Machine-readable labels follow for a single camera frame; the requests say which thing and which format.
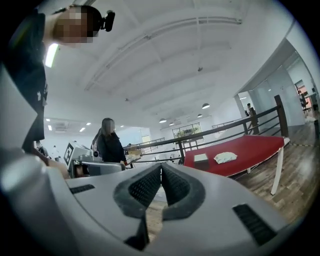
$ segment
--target ceiling duct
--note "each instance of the ceiling duct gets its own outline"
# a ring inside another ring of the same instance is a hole
[[[235,18],[227,18],[227,17],[200,17],[199,24],[234,24],[240,25],[242,21],[237,21]],[[97,72],[93,78],[94,81],[98,81],[99,78],[105,74],[106,71],[110,70],[111,67],[116,65],[119,61],[124,59],[129,53],[134,52],[149,40],[152,40],[156,37],[164,35],[167,32],[172,30],[185,28],[185,27],[192,27],[197,25],[197,18],[186,18],[181,19],[173,22],[169,22],[165,25],[162,25],[158,28],[155,28],[149,34],[143,34],[135,39],[129,41],[124,46],[119,47],[118,50],[104,63],[103,67]],[[88,84],[85,87],[85,90],[89,90],[90,85]]]

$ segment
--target red platform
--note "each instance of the red platform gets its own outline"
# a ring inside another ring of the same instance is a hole
[[[231,176],[267,160],[284,145],[282,137],[244,135],[221,144],[187,151],[185,152],[184,165],[195,168],[195,155],[206,154],[209,164],[206,172]],[[223,152],[236,154],[236,160],[218,164],[214,158]]]

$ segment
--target wooden floor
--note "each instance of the wooden floor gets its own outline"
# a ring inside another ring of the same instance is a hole
[[[271,195],[277,156],[235,178],[240,184],[275,207],[289,223],[308,211],[320,183],[320,147],[313,123],[289,128],[291,144],[284,148],[283,167],[277,192]],[[147,210],[147,226],[152,241],[162,228],[162,210],[167,203],[153,201]]]

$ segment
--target window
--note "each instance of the window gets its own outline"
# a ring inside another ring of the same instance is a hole
[[[191,134],[198,134],[202,132],[200,123],[194,123],[194,124],[190,124],[190,125],[186,125],[180,128],[176,128],[176,129],[172,129],[173,132],[173,137],[176,138],[181,138],[181,137],[185,137]]]

